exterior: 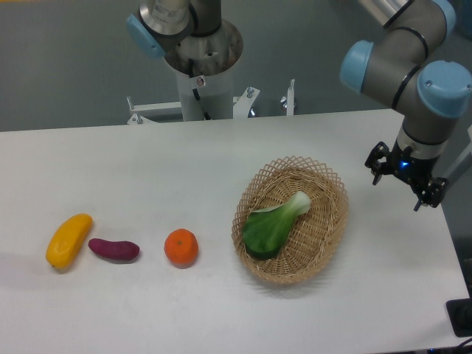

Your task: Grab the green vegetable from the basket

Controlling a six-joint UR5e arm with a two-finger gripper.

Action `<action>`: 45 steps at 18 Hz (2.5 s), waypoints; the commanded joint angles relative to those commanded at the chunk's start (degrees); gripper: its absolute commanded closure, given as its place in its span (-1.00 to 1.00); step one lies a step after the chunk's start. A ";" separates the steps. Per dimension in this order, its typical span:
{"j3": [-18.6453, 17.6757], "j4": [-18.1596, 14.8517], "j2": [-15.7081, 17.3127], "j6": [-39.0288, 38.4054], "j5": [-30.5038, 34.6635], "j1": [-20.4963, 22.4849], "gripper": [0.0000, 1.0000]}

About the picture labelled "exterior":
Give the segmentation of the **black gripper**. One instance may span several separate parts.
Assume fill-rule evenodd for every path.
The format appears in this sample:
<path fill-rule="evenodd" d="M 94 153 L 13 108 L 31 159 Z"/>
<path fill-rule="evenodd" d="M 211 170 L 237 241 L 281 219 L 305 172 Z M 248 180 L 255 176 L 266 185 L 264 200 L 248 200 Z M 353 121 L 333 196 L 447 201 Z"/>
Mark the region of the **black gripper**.
<path fill-rule="evenodd" d="M 439 156 L 419 159 L 413 157 L 413 153 L 405 156 L 404 150 L 408 148 L 401 148 L 397 142 L 391 152 L 384 142 L 379 142 L 371 150 L 364 166 L 373 175 L 372 184 L 376 185 L 383 176 L 393 175 L 412 187 L 417 196 L 415 212 L 421 207 L 438 207 L 449 185 L 447 178 L 432 177 L 432 170 Z"/>

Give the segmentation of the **second grey robot arm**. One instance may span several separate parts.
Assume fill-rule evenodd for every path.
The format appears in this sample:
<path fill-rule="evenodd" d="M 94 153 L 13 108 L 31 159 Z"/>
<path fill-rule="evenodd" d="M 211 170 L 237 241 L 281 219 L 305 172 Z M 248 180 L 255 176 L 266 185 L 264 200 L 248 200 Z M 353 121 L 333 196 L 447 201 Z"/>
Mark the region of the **second grey robot arm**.
<path fill-rule="evenodd" d="M 141 1 L 126 19 L 128 34 L 150 58 L 162 58 L 185 38 L 207 38 L 221 27 L 220 1 Z"/>

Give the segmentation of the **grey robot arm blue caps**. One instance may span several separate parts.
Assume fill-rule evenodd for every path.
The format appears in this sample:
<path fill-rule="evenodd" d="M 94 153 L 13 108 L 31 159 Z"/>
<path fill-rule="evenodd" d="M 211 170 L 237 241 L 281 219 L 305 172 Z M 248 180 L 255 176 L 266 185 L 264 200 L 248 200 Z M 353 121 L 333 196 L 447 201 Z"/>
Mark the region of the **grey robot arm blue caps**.
<path fill-rule="evenodd" d="M 471 101 L 471 73 L 453 61 L 428 61 L 454 30 L 449 1 L 362 1 L 386 30 L 376 44 L 356 42 L 340 80 L 348 88 L 403 115 L 393 147 L 379 142 L 365 165 L 377 184 L 392 175 L 409 185 L 416 207 L 437 207 L 449 181 L 432 170 Z"/>

